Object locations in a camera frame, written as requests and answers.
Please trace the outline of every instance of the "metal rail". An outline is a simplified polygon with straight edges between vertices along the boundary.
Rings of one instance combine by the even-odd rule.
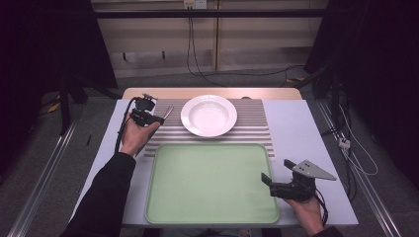
[[[327,124],[330,128],[333,128],[333,122],[331,118],[331,111],[326,103],[322,103],[320,101],[317,101],[317,105],[323,114]],[[338,136],[345,137],[343,132],[334,132],[334,137],[336,141],[338,140]],[[357,156],[354,152],[351,154],[352,159],[358,163],[358,166],[361,166]],[[354,166],[350,166],[352,172],[355,174],[355,179],[357,180],[357,183],[360,185],[361,189],[364,192],[364,195],[370,204],[373,213],[376,215],[377,221],[379,225],[381,226],[382,230],[385,233],[385,236],[387,237],[400,237],[401,233],[397,229],[397,226],[395,224],[395,221],[391,217],[390,212],[388,211],[385,204],[382,202],[381,198],[379,197],[378,193],[376,192],[376,189],[374,188],[373,184],[370,182],[370,179],[367,175],[362,174],[358,169],[356,169]]]
[[[68,142],[73,135],[77,121],[80,119],[82,111],[79,112],[67,131],[59,136],[58,142],[48,159],[45,168],[42,171],[37,184],[31,192],[30,197],[26,201],[23,209],[19,213],[15,223],[13,224],[7,237],[23,237],[27,234],[28,229],[34,219],[37,210],[42,202],[43,196],[48,188],[48,185],[53,177],[53,174],[58,167],[59,161],[68,145]]]
[[[98,10],[84,11],[49,11],[39,10],[38,16],[73,17],[96,19],[123,18],[322,18],[325,16],[344,16],[349,10],[328,11],[326,9],[279,9],[279,10]]]

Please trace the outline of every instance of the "gray ribbed mat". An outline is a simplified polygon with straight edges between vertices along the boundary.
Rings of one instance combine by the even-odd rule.
[[[226,134],[217,137],[200,137],[187,131],[181,121],[181,111],[189,100],[158,100],[155,115],[163,116],[173,105],[172,114],[164,122],[145,147],[145,158],[154,157],[157,147],[163,143],[260,143],[265,146],[269,158],[275,159],[265,110],[261,100],[229,100],[237,110],[237,122]]]

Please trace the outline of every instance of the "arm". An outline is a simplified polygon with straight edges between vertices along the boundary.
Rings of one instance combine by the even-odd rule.
[[[307,202],[298,202],[292,199],[284,199],[296,214],[301,227],[308,236],[313,237],[342,237],[342,234],[334,227],[324,229],[320,215],[320,204],[312,197]]]
[[[132,156],[159,125],[155,122],[142,127],[131,119],[127,120],[121,152],[115,154],[95,176],[61,236],[119,236],[135,168]]]

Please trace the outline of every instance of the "wooden panel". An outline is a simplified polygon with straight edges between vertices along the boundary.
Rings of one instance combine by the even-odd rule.
[[[213,1],[208,1],[213,8]],[[95,10],[183,9],[183,1],[95,3]],[[188,50],[188,19],[99,19],[108,52]],[[196,49],[213,49],[214,19],[194,19]]]
[[[302,100],[295,88],[128,88],[124,99],[149,94],[159,99],[192,99],[201,95],[217,95],[227,99]]]
[[[326,1],[222,1],[220,9],[324,8]],[[219,21],[219,50],[312,46],[320,18],[225,18]]]

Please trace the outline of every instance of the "white plate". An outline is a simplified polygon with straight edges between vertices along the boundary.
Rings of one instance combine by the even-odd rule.
[[[185,104],[181,112],[184,127],[198,136],[223,135],[234,127],[237,111],[223,97],[198,96]]]

